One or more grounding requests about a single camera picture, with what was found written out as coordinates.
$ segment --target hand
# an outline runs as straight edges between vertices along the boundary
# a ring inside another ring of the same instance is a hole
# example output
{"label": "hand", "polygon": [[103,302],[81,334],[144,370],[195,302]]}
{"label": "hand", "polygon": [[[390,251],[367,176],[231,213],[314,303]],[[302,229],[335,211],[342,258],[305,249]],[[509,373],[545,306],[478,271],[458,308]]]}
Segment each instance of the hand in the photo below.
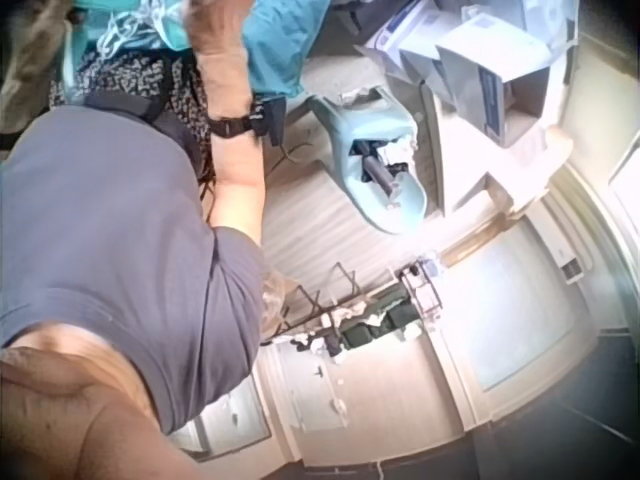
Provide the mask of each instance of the hand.
{"label": "hand", "polygon": [[242,25],[254,0],[190,0],[185,26],[199,55],[242,49]]}

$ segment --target teal fabric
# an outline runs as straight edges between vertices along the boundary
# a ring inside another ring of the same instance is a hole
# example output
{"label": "teal fabric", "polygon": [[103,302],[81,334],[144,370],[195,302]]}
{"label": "teal fabric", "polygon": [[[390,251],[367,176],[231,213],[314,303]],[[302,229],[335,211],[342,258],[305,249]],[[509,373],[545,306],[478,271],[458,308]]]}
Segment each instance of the teal fabric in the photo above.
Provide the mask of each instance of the teal fabric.
{"label": "teal fabric", "polygon": [[[244,26],[250,81],[255,93],[294,97],[301,92],[304,60],[330,1],[256,0]],[[176,51],[190,48],[182,25],[181,0],[75,0],[74,3],[88,10],[84,48],[94,43],[105,55],[114,55],[121,48]],[[81,42],[74,44],[84,50]]]}

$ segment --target black wristwatch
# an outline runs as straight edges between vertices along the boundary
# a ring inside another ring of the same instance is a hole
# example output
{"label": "black wristwatch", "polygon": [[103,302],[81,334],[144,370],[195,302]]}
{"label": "black wristwatch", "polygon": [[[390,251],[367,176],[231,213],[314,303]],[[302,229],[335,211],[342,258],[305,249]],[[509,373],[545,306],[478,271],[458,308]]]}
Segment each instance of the black wristwatch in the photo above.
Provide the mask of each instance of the black wristwatch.
{"label": "black wristwatch", "polygon": [[256,137],[264,137],[269,133],[269,126],[264,115],[264,105],[254,102],[251,113],[242,118],[209,118],[209,126],[213,134],[220,138],[233,138],[253,130]]}
{"label": "black wristwatch", "polygon": [[242,118],[209,119],[214,135],[221,138],[233,138],[253,130],[256,137],[267,134],[274,147],[281,146],[284,140],[284,121],[287,115],[287,99],[280,95],[268,99],[254,100],[251,113]]}

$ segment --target wooden floor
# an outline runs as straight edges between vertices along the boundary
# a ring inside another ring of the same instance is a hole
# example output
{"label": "wooden floor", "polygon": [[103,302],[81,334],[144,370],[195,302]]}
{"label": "wooden floor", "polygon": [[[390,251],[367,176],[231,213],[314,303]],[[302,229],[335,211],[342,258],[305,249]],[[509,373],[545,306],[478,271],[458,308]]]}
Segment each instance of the wooden floor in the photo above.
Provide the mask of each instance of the wooden floor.
{"label": "wooden floor", "polygon": [[[420,130],[416,170],[429,206],[418,231],[402,236],[382,233],[367,223],[320,162],[314,161],[331,155],[329,137],[303,104],[310,94],[337,99],[342,92],[381,84],[414,115]],[[431,249],[443,250],[495,215],[488,195],[480,194],[446,220],[442,217],[436,205],[436,175],[418,88],[385,79],[371,60],[351,47],[346,31],[331,19],[306,64],[303,85],[305,93],[290,102],[285,137],[288,150],[299,147],[291,154],[299,163],[278,164],[281,152],[266,148],[263,246],[273,268],[312,294],[322,290],[321,303],[330,304],[332,297],[341,299],[351,291],[333,268],[336,262],[355,270],[361,286],[374,287],[390,279],[388,268],[398,269]],[[300,294],[289,303],[290,319],[310,310]]]}

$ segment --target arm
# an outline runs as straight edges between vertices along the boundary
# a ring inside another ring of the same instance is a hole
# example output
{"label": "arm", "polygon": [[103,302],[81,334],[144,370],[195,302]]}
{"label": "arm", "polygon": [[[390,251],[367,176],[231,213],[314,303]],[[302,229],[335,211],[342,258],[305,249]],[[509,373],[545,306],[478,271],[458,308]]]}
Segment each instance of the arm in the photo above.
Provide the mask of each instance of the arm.
{"label": "arm", "polygon": [[[211,118],[237,118],[251,108],[242,24],[252,1],[192,0],[187,28],[207,93]],[[232,139],[213,136],[216,170],[212,227],[230,227],[258,245],[262,235],[265,184],[262,146],[252,132]]]}

